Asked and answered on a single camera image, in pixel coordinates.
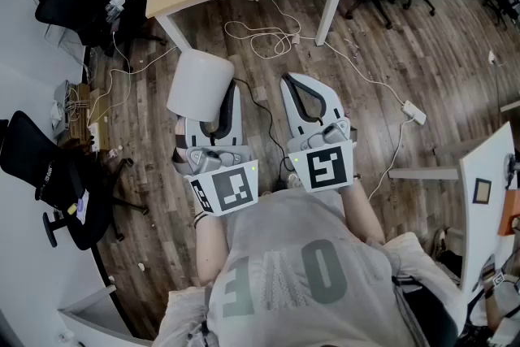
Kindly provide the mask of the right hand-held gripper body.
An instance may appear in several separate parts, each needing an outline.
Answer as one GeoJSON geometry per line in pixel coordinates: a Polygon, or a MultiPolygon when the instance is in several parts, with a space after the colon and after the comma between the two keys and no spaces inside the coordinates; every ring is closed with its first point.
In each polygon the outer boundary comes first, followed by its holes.
{"type": "Polygon", "coordinates": [[[288,142],[289,159],[308,193],[339,189],[353,183],[353,149],[348,118],[288,142]]]}

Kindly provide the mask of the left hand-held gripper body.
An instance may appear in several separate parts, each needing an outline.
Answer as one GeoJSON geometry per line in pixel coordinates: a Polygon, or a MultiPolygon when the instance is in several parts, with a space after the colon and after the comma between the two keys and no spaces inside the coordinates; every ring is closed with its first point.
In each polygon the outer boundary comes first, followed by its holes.
{"type": "Polygon", "coordinates": [[[188,180],[201,208],[222,216],[258,202],[258,160],[247,145],[192,146],[188,180]]]}

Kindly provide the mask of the white cup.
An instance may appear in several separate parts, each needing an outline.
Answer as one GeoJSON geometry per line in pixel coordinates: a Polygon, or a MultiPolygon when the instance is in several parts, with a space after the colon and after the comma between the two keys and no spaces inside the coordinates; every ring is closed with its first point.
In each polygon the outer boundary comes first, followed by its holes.
{"type": "Polygon", "coordinates": [[[181,53],[167,99],[172,113],[199,122],[217,118],[235,73],[227,59],[188,49],[181,53]]]}

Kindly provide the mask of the person's left forearm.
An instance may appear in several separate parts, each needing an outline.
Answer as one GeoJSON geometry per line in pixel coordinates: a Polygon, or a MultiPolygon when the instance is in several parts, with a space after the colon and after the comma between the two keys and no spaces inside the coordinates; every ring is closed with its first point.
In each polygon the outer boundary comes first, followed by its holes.
{"type": "Polygon", "coordinates": [[[203,219],[195,230],[196,265],[201,286],[214,282],[228,258],[226,230],[220,217],[203,219]]]}

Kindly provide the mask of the person's right forearm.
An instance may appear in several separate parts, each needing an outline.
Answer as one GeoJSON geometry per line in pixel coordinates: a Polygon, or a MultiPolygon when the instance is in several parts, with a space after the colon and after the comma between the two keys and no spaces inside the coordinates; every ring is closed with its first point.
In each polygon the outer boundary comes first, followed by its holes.
{"type": "Polygon", "coordinates": [[[384,245],[383,228],[361,182],[355,180],[339,189],[339,193],[344,207],[344,221],[351,233],[361,241],[373,240],[384,245]]]}

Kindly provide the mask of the orange box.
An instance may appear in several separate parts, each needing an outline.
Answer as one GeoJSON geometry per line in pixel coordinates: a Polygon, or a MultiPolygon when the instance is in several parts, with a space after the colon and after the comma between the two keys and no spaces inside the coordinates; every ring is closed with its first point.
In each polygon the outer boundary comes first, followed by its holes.
{"type": "Polygon", "coordinates": [[[509,189],[505,192],[502,216],[498,228],[499,236],[514,234],[515,219],[520,218],[520,189],[509,189]]]}

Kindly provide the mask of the person's left hand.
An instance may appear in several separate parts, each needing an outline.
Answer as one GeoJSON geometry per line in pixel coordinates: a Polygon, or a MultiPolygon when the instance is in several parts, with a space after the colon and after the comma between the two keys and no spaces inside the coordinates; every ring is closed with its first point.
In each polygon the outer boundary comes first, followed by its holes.
{"type": "Polygon", "coordinates": [[[185,136],[185,118],[179,117],[175,124],[175,148],[171,157],[171,161],[175,170],[181,175],[191,173],[191,167],[189,166],[186,157],[187,148],[188,146],[185,136]]]}

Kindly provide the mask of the white table leg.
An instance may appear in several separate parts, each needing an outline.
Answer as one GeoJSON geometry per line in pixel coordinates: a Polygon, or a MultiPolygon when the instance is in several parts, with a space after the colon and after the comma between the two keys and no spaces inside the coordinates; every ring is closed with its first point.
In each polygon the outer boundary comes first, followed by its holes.
{"type": "Polygon", "coordinates": [[[180,28],[173,20],[173,17],[168,14],[158,15],[155,19],[162,26],[166,34],[171,38],[174,42],[175,46],[181,51],[184,52],[186,50],[190,50],[192,46],[189,44],[188,40],[181,32],[180,28]]]}
{"type": "Polygon", "coordinates": [[[327,0],[323,9],[322,17],[314,39],[317,46],[323,46],[329,29],[331,27],[336,9],[340,0],[327,0]]]}

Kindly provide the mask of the person's grey printed shirt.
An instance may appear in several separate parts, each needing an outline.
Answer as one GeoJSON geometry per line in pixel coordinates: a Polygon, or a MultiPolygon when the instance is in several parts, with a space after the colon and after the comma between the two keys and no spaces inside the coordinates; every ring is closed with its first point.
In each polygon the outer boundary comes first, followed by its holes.
{"type": "Polygon", "coordinates": [[[415,347],[393,276],[430,289],[460,336],[466,302],[416,235],[361,241],[343,208],[337,192],[290,189],[231,214],[222,271],[170,293],[153,347],[415,347]]]}

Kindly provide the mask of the grey sneaker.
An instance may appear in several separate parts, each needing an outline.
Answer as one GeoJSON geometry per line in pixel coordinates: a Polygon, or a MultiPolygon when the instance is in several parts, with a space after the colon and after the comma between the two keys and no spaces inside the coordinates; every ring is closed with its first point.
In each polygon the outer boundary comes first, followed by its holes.
{"type": "Polygon", "coordinates": [[[433,237],[432,246],[431,246],[431,257],[438,261],[440,255],[445,252],[447,249],[446,246],[446,231],[443,228],[439,228],[433,237]]]}

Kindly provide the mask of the white side desk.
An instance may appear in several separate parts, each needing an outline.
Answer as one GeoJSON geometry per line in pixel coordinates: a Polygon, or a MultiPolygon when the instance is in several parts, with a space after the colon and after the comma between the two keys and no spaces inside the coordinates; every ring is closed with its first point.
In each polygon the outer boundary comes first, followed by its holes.
{"type": "Polygon", "coordinates": [[[480,271],[490,256],[496,267],[502,267],[513,253],[514,236],[499,236],[505,192],[516,189],[516,180],[508,182],[508,162],[514,156],[514,141],[509,123],[451,167],[396,168],[389,171],[392,179],[459,180],[464,201],[464,249],[460,289],[471,299],[479,290],[480,271]],[[475,180],[492,182],[488,205],[474,204],[475,180]]]}

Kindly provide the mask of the brown framed board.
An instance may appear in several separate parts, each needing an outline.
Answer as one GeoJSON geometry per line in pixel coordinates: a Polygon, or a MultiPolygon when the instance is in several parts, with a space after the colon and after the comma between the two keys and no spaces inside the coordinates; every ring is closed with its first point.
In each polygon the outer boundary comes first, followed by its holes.
{"type": "Polygon", "coordinates": [[[477,178],[474,185],[473,203],[488,205],[491,196],[492,182],[482,178],[477,178]]]}

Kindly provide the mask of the black mesh office chair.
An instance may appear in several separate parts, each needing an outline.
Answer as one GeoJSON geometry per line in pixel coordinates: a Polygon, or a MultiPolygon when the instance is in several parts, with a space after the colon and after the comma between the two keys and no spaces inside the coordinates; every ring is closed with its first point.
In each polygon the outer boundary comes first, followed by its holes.
{"type": "Polygon", "coordinates": [[[126,207],[142,215],[150,212],[146,206],[114,195],[121,171],[132,165],[132,159],[124,158],[110,172],[81,150],[60,148],[23,111],[0,120],[0,169],[30,184],[35,199],[54,209],[53,219],[42,216],[52,247],[57,246],[54,232],[60,228],[69,231],[80,250],[95,246],[108,228],[113,229],[117,241],[124,239],[113,207],[126,207]]]}

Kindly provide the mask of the white low cabinet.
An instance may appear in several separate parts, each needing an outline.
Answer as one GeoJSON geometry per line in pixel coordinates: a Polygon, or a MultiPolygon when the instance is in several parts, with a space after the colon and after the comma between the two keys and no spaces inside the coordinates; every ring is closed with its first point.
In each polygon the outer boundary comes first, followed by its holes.
{"type": "Polygon", "coordinates": [[[151,347],[153,342],[134,337],[112,299],[111,284],[59,309],[71,339],[81,347],[151,347]]]}

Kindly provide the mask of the black office chair with clutter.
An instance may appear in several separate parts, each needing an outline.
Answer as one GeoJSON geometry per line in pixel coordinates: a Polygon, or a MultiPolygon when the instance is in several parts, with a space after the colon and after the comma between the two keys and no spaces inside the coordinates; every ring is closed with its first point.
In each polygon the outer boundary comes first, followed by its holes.
{"type": "Polygon", "coordinates": [[[167,44],[166,39],[145,29],[147,0],[126,0],[123,10],[114,13],[107,10],[110,0],[37,1],[35,17],[38,21],[72,30],[83,46],[98,47],[108,57],[119,46],[129,54],[135,39],[167,44]]]}

